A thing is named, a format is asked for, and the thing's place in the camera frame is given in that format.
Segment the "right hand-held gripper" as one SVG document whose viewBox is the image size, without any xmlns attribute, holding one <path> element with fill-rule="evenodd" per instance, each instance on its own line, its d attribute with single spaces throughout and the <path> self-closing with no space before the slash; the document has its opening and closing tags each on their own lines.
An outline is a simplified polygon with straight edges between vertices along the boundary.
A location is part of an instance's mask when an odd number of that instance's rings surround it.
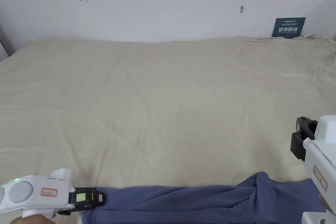
<svg viewBox="0 0 336 224">
<path fill-rule="evenodd" d="M 303 224 L 336 223 L 336 116 L 324 115 L 319 121 L 298 117 L 290 150 L 304 168 L 329 207 L 324 213 L 304 212 Z"/>
</svg>

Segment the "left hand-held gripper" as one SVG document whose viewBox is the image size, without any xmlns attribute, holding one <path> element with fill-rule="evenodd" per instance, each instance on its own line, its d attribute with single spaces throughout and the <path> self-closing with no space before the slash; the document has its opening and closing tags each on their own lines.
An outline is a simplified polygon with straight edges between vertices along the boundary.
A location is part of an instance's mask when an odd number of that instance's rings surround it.
<svg viewBox="0 0 336 224">
<path fill-rule="evenodd" d="M 11 180 L 0 187 L 0 212 L 22 211 L 22 217 L 75 209 L 95 210 L 106 203 L 105 193 L 96 187 L 73 188 L 71 170 L 52 172 L 51 176 L 28 175 Z"/>
</svg>

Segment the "person's left hand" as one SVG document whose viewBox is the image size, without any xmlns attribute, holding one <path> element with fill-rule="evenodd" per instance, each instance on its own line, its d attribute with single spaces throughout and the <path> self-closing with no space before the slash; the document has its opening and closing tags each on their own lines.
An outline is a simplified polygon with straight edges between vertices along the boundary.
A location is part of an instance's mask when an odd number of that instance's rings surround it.
<svg viewBox="0 0 336 224">
<path fill-rule="evenodd" d="M 52 219 L 55 217 L 55 214 L 53 214 L 53 217 L 51 219 L 46 218 L 44 215 L 32 215 L 25 218 L 18 217 L 13 219 L 10 224 L 55 224 Z"/>
</svg>

